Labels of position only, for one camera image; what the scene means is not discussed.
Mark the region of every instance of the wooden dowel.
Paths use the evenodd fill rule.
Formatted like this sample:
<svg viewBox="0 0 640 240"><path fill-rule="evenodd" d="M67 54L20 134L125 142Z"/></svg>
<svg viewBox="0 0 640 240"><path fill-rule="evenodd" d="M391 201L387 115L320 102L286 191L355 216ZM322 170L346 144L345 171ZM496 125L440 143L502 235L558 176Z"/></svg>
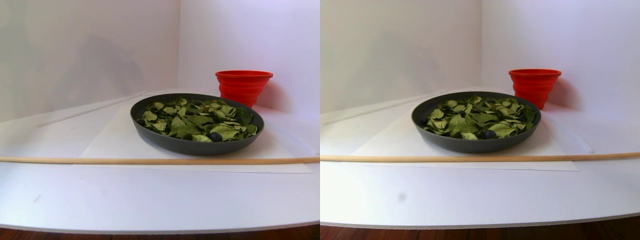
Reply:
<svg viewBox="0 0 640 240"><path fill-rule="evenodd" d="M56 158L56 157L0 157L0 162L50 164L143 164L143 165L214 165L214 164L292 164L317 163L318 157L276 159L108 159L108 158Z"/></svg>
<svg viewBox="0 0 640 240"><path fill-rule="evenodd" d="M620 154L588 154L566 156L459 156L459 157L365 157L365 156L320 156L320 161L365 162L365 163L459 163L459 162L547 162L547 161L593 161L640 158L640 152Z"/></svg>

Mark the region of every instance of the white backdrop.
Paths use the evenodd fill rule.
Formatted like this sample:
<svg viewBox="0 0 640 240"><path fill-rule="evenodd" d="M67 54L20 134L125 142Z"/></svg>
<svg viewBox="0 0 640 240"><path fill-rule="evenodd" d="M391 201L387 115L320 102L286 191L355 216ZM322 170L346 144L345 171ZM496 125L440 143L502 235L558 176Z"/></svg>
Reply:
<svg viewBox="0 0 640 240"><path fill-rule="evenodd" d="M175 88L179 2L0 0L0 122Z"/></svg>
<svg viewBox="0 0 640 240"><path fill-rule="evenodd" d="M636 119L638 13L635 0L485 0L484 84L512 90L510 69L556 68L563 74L549 102Z"/></svg>
<svg viewBox="0 0 640 240"><path fill-rule="evenodd" d="M220 70L273 78L257 105L319 119L319 0L190 0L180 11L180 87L219 93Z"/></svg>
<svg viewBox="0 0 640 240"><path fill-rule="evenodd" d="M321 112L481 84L480 0L324 0Z"/></svg>

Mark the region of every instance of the dark gray plate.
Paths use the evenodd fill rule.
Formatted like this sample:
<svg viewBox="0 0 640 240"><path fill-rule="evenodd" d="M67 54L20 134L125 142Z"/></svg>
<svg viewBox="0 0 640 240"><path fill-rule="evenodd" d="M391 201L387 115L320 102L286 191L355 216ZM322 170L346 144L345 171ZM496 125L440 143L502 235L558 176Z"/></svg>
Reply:
<svg viewBox="0 0 640 240"><path fill-rule="evenodd" d="M492 140L464 140L457 138L450 138L447 136L440 136L435 133L429 132L427 130L422 129L420 126L420 119L428 117L433 110L435 110L438 105L445 100L458 100L458 99L466 99L469 97L473 97L474 95L480 97L489 97L489 98L514 98L518 99L518 102L523 105L530 106L533 108L533 111L536 113L536 119L533 121L533 127L526 132L521 134L510 136L507 138L498 138ZM536 108L531 102L522 99L520 97L515 97L512 95L504 94L504 93L494 93L494 92L459 92L459 93L450 93L447 95L442 95L438 97L434 97L429 99L421 104L419 104L411 113L411 119L413 120L413 124L422 137L426 140L448 150L452 150L455 152L466 152L466 153L484 153L484 152L495 152L498 150L507 149L509 147L513 147L527 138L529 138L533 132L538 127L538 124L541 120L540 110Z"/></svg>
<svg viewBox="0 0 640 240"><path fill-rule="evenodd" d="M169 136L165 136L156 132L153 132L149 129L146 129L144 126L138 124L136 122L137 119L142 117L142 114L146 111L147 105L152 102L168 102L171 100L175 100L178 97L182 97L187 100L224 100L227 104L235 108L245 108L249 113L253 114L253 120L251 123L258 127L258 131L256 135L251 136L250 138L245 138L243 140L238 141L225 141L219 143L203 143L198 141L189 141L182 140L178 138L172 138ZM262 117L256 113L253 109L248 108L245 105L242 105L238 102L234 102L232 100L223 99L221 97L214 97L209 95L201 95L201 94L192 94L192 93L171 93L171 94L163 94L156 95L153 97L148 97L143 99L133 105L131 108L131 120L133 124L136 126L136 130L138 130L138 134L140 137L155 143L156 145L165 148L167 150L171 150L174 152L179 152L181 154L189 154L189 155L199 155L199 156L210 156L210 155L218 155L218 154L226 154L228 152L234 152L245 148L249 144L253 143L256 138L260 135L262 130L264 129L264 120Z"/></svg>

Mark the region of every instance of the red collapsible cup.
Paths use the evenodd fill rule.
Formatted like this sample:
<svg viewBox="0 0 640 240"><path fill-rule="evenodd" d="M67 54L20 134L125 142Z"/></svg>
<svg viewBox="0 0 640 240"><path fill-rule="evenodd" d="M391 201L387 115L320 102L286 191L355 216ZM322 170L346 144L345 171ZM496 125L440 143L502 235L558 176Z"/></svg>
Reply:
<svg viewBox="0 0 640 240"><path fill-rule="evenodd" d="M271 72L231 70L216 73L220 83L220 97L234 100L252 108L264 85L273 77Z"/></svg>
<svg viewBox="0 0 640 240"><path fill-rule="evenodd" d="M542 110L562 72L553 69L514 69L509 71L516 97L528 100Z"/></svg>

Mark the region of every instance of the dark berry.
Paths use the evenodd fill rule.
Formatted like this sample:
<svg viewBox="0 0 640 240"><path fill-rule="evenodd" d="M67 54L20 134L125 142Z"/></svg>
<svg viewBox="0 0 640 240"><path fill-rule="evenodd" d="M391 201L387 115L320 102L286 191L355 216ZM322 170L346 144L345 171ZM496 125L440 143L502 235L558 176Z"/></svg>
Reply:
<svg viewBox="0 0 640 240"><path fill-rule="evenodd" d="M210 133L209 138L211 139L211 141L215 143L222 141L222 135L220 135L220 133L217 133L217 132Z"/></svg>
<svg viewBox="0 0 640 240"><path fill-rule="evenodd" d="M484 138L485 139L492 139L495 138L497 135L495 134L495 132L493 130L487 130L486 132L484 132Z"/></svg>
<svg viewBox="0 0 640 240"><path fill-rule="evenodd" d="M428 119L428 118L420 119L420 124L421 124L421 125L426 126L426 125L427 125L427 123L429 123L429 119Z"/></svg>

